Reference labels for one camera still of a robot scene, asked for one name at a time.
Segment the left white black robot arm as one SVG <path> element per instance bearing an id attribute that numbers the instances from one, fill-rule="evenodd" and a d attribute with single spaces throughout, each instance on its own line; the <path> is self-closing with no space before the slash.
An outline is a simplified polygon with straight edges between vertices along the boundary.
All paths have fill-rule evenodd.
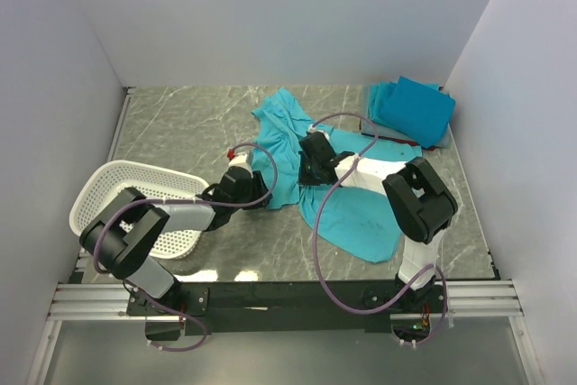
<path id="1" fill-rule="evenodd" d="M 80 246 L 118 280 L 148 294 L 159 314 L 174 312 L 178 280 L 151 255 L 162 236 L 195 241 L 226 225 L 239 209 L 268 205 L 270 190 L 259 171 L 233 166 L 214 184 L 174 170 L 117 161 L 101 167 L 70 213 Z"/>

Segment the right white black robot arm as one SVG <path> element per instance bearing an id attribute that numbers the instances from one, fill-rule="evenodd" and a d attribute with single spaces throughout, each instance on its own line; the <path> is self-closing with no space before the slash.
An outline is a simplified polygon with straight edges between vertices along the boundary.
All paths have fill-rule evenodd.
<path id="1" fill-rule="evenodd" d="M 365 261 L 381 262 L 400 247 L 398 288 L 384 305 L 419 310 L 435 284 L 444 232 L 458 212 L 450 189 L 428 160 L 389 151 L 375 138 L 347 142 L 337 133 L 309 129 L 298 143 L 298 184 L 316 198 L 307 208 L 312 250 L 324 238 Z"/>

